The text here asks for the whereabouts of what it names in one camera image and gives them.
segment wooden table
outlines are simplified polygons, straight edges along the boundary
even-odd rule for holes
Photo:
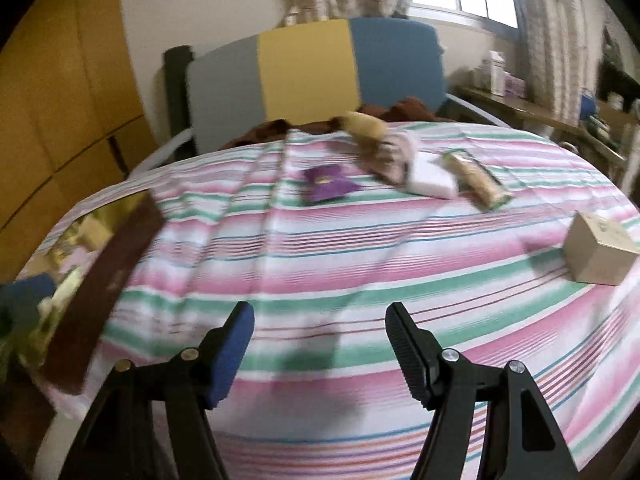
[[[555,113],[540,105],[517,97],[501,97],[485,90],[466,86],[458,88],[458,94],[472,104],[501,118],[514,128],[523,129],[524,122],[528,121],[551,126],[561,132],[573,134],[588,142],[609,164],[617,168],[626,167],[625,157],[614,152],[581,126],[574,126],[564,122]]]

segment blue headboard panel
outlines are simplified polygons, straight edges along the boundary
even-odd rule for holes
[[[350,20],[360,100],[390,107],[413,96],[436,111],[445,100],[442,49],[433,27],[399,18]]]

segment beige cardboard box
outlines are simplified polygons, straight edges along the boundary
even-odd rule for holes
[[[618,222],[577,212],[564,240],[564,257],[576,282],[618,285],[638,257],[638,247]]]

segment cardboard box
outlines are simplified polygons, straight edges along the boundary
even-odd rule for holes
[[[562,246],[576,282],[619,285],[638,257],[638,247],[618,222],[577,212]]]
[[[496,50],[490,50],[482,60],[482,78],[494,95],[504,95],[504,65],[504,54]]]

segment pink and green striped sheet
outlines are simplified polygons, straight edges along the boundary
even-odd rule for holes
[[[39,250],[73,219],[142,189],[168,222],[108,321],[82,395],[44,385],[55,405],[83,416],[115,360],[166,360],[247,300],[254,338],[210,414],[231,478],[409,478],[431,414],[386,339],[385,308],[402,301],[474,362],[523,361],[584,466],[640,400],[640,267],[618,287],[574,283],[561,245],[577,210],[622,222],[637,241],[640,215],[593,166],[533,134],[395,127],[420,136],[423,151],[466,148],[514,200],[486,214],[467,191],[450,201],[405,194],[358,168],[346,134],[292,130],[79,203]],[[318,164],[343,164],[362,190],[305,205],[302,171]],[[478,403],[465,479],[476,477],[485,415]]]

